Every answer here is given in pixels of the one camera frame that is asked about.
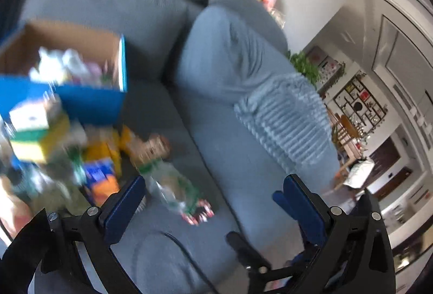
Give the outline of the red floral scrunchie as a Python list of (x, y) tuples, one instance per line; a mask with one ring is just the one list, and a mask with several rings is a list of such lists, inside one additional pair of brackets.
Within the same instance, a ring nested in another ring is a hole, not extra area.
[(214, 211), (207, 200), (199, 199), (192, 210), (182, 213), (181, 216), (188, 224), (198, 226), (212, 218)]

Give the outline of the green printed plastic bag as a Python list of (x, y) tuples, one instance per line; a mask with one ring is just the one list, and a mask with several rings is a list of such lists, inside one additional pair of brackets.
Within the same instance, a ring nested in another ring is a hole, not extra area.
[(171, 163), (155, 160), (138, 167), (150, 194), (174, 213), (193, 216), (201, 197), (199, 190)]

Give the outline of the pink bottle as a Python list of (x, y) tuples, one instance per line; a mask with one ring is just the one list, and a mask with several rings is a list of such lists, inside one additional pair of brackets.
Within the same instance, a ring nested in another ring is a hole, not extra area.
[(12, 239), (31, 221), (32, 217), (29, 206), (14, 195), (9, 178), (1, 175), (1, 222)]

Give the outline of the light blue fluffy blanket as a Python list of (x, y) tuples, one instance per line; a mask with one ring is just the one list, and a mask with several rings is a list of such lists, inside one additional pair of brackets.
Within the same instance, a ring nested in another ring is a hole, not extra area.
[(325, 105), (312, 84), (295, 72), (273, 77), (243, 97), (236, 117), (287, 173), (337, 166)]

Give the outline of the yellow snack packet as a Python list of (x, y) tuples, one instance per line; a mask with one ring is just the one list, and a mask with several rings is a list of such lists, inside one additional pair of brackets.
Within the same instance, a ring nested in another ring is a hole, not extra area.
[(130, 144), (135, 137), (133, 131), (123, 125), (121, 132), (112, 126), (86, 125), (87, 147), (82, 153), (84, 162), (110, 158), (114, 164), (116, 177), (122, 176), (121, 153), (131, 153)]

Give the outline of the white plush toy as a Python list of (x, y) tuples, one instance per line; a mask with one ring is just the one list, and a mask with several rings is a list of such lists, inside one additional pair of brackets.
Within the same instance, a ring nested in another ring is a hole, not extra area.
[(48, 50), (40, 47), (39, 62), (29, 70), (33, 82), (65, 84), (67, 82), (87, 82), (91, 72), (74, 49)]

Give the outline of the blue cardboard box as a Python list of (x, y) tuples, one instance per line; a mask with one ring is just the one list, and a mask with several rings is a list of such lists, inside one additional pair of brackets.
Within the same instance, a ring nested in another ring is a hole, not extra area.
[(128, 91), (123, 35), (64, 21), (32, 19), (1, 38), (1, 117), (44, 94), (70, 119), (114, 125)]

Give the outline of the green houseplant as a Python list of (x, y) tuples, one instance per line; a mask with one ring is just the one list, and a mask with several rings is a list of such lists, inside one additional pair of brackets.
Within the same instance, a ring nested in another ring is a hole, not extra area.
[(320, 79), (319, 70), (311, 61), (309, 61), (307, 55), (304, 52), (292, 53), (291, 51), (288, 51), (287, 57), (292, 66), (294, 66), (300, 74), (316, 87)]

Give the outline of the grey blue sofa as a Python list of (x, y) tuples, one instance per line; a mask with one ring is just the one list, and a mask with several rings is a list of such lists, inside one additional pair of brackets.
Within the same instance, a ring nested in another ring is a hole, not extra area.
[(32, 19), (124, 36), (128, 91), (116, 125), (167, 137), (172, 164), (215, 212), (194, 226), (151, 200), (135, 215), (113, 251), (143, 293), (218, 293), (238, 267), (228, 232), (260, 250), (287, 245), (293, 220), (272, 194), (292, 173), (321, 193), (337, 172), (338, 162), (285, 172), (236, 117), (244, 96), (295, 73), (256, 0), (1, 0), (1, 37)]

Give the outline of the black wall shelf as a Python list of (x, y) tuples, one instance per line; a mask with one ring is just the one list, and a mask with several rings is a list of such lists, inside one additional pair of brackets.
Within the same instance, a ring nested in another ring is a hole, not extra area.
[(373, 132), (388, 113), (387, 105), (380, 104), (363, 83), (365, 77), (365, 73), (358, 71), (333, 99), (338, 109), (363, 134)]

